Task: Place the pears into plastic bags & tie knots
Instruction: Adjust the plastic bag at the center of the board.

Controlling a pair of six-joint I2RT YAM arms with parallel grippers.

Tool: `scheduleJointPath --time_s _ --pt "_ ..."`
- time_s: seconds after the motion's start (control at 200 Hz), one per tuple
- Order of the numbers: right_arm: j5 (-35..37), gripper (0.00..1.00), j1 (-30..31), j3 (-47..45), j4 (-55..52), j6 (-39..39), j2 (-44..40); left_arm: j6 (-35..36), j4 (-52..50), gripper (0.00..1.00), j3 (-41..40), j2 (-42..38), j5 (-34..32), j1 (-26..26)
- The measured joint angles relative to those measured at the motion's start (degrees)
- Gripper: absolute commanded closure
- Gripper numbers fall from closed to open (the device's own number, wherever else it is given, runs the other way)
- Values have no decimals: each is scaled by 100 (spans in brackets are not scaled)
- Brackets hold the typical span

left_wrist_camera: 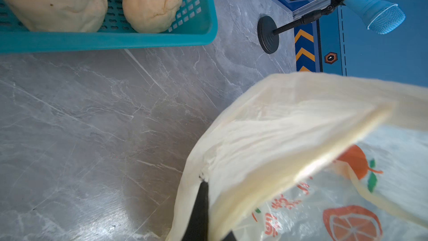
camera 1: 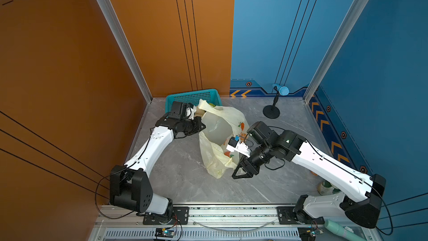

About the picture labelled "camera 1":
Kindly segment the yellow printed plastic bag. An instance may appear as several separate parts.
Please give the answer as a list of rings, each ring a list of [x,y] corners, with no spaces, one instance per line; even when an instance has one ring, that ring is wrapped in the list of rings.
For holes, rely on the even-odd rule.
[[[198,110],[203,112],[202,123],[206,126],[199,133],[202,161],[207,172],[216,179],[221,178],[226,170],[235,169],[240,153],[226,149],[232,137],[246,137],[249,124],[240,110],[234,107],[212,106],[201,99]]]

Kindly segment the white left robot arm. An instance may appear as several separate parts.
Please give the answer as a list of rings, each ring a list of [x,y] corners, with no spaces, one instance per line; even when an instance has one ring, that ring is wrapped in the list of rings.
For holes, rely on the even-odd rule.
[[[172,200],[153,192],[149,175],[166,147],[176,138],[185,138],[204,130],[202,118],[195,115],[191,103],[173,102],[150,130],[142,148],[123,166],[114,166],[110,173],[110,204],[137,213],[148,213],[170,219]]]

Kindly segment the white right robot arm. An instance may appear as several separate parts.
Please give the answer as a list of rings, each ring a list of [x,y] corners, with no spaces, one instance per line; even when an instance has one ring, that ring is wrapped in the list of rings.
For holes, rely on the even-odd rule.
[[[257,145],[254,150],[250,150],[246,140],[239,136],[231,137],[226,147],[228,151],[242,155],[232,175],[233,179],[258,175],[261,166],[273,157],[294,163],[317,174],[339,190],[338,194],[330,196],[300,196],[292,211],[294,221],[300,224],[323,224],[326,218],[346,217],[364,228],[376,227],[386,185],[383,176],[370,176],[354,170],[290,130],[276,133],[259,121],[247,133]]]

